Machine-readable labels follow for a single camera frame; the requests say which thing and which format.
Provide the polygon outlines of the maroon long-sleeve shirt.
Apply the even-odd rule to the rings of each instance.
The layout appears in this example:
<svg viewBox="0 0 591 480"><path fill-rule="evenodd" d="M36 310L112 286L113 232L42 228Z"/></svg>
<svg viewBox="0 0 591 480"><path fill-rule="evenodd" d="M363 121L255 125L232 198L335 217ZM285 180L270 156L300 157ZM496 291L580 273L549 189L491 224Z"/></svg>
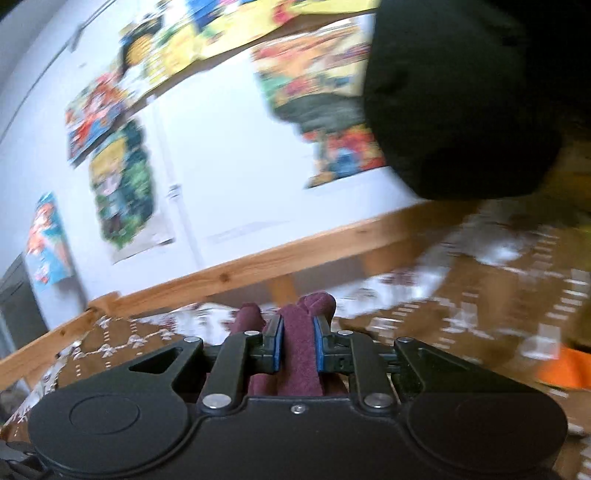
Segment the maroon long-sleeve shirt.
<svg viewBox="0 0 591 480"><path fill-rule="evenodd" d="M249 395L280 397L343 396L348 393L339 375L320 373L315 360L312 319L331 321L335 298L326 292L305 295L279 310L283 318L283 361L276 374L256 374L249 380Z"/></svg>

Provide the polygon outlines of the brown PF patterned blanket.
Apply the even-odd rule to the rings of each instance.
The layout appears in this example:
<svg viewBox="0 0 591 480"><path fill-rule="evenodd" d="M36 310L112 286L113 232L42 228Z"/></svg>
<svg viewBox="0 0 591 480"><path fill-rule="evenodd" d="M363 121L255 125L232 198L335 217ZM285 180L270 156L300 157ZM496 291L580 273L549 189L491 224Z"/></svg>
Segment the brown PF patterned blanket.
<svg viewBox="0 0 591 480"><path fill-rule="evenodd" d="M370 277L339 298L335 329L390 344L412 336L552 395L569 421L557 461L566 479L590 475L590 229L540 226L504 243L509 259L463 252L458 240L431 249L414 269ZM208 345L273 317L256 305L197 303L140 319L101 318L44 373L4 423L5 441L27 441L28 417L54 390L197 336Z"/></svg>

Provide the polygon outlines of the white floral bed sheet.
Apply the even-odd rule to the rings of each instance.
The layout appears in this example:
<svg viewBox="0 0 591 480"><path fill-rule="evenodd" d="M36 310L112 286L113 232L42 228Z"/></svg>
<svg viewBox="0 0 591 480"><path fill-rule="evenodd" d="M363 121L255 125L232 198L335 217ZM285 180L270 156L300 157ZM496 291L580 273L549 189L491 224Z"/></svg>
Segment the white floral bed sheet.
<svg viewBox="0 0 591 480"><path fill-rule="evenodd" d="M383 344L412 336L469 362L493 367L512 354L518 338L503 333L487 293L494 274L525 256L531 236L477 215L431 247L410 269L374 275L337 299L332 329L360 330ZM266 324L273 309L197 303L134 320L103 318L75 341L1 429L7 441L28 438L31 409L59 387L101 373L180 338L219 345L229 334Z"/></svg>

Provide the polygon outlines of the small blue red poster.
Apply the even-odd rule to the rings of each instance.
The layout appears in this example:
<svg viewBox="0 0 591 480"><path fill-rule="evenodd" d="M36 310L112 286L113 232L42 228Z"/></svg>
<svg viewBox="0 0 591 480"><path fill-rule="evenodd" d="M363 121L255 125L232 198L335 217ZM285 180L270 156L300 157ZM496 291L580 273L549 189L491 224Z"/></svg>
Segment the small blue red poster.
<svg viewBox="0 0 591 480"><path fill-rule="evenodd" d="M37 202L27 238L25 260L33 283L40 289L74 275L69 247L52 192Z"/></svg>

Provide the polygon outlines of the dark green puffer jacket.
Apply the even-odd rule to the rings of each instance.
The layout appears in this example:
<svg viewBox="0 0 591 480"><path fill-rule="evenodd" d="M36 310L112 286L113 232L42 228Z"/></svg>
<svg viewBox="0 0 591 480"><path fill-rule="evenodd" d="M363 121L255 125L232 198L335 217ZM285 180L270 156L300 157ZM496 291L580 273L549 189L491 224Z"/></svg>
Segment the dark green puffer jacket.
<svg viewBox="0 0 591 480"><path fill-rule="evenodd" d="M533 193L566 136L590 133L590 5L384 1L363 110L421 198Z"/></svg>

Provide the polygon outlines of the wooden bed frame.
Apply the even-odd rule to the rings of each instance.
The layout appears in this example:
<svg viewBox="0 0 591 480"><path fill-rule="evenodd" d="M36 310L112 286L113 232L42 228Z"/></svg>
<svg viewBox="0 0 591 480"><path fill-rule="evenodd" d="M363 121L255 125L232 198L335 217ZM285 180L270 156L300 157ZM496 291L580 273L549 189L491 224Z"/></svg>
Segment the wooden bed frame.
<svg viewBox="0 0 591 480"><path fill-rule="evenodd" d="M363 220L122 296L111 292L87 310L1 361L1 386L19 380L35 384L56 355L81 338L102 316L141 317L173 310L211 296L259 283L276 305L294 302L294 274L327 263L359 257L369 276L415 260L427 247L427 234L459 224L477 208L474 202L428 202Z"/></svg>

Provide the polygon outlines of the anime girl wall poster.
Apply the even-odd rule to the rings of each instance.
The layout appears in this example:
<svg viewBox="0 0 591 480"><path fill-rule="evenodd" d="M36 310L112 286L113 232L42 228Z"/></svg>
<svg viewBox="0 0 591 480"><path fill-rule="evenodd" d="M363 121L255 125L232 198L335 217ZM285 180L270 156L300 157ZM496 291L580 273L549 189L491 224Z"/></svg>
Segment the anime girl wall poster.
<svg viewBox="0 0 591 480"><path fill-rule="evenodd" d="M92 151L89 179L112 263L174 241L138 120L129 119Z"/></svg>

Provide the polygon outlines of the red comic wall poster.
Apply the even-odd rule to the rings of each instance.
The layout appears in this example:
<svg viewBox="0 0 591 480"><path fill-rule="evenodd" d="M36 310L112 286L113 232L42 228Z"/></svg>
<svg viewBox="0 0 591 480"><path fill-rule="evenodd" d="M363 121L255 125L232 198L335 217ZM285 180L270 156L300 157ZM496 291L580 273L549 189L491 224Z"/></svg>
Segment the red comic wall poster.
<svg viewBox="0 0 591 480"><path fill-rule="evenodd" d="M70 164L107 132L127 108L128 94L120 79L120 69L115 67L96 77L68 104L65 126Z"/></svg>

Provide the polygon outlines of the colourful flower wall poster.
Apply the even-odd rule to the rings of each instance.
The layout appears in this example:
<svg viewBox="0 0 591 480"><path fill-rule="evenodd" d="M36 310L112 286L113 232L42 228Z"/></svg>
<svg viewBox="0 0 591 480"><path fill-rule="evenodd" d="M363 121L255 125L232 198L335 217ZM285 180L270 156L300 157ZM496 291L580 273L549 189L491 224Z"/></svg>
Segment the colourful flower wall poster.
<svg viewBox="0 0 591 480"><path fill-rule="evenodd" d="M308 188L386 165L363 113L373 32L374 17L361 15L252 48L271 114L315 148Z"/></svg>

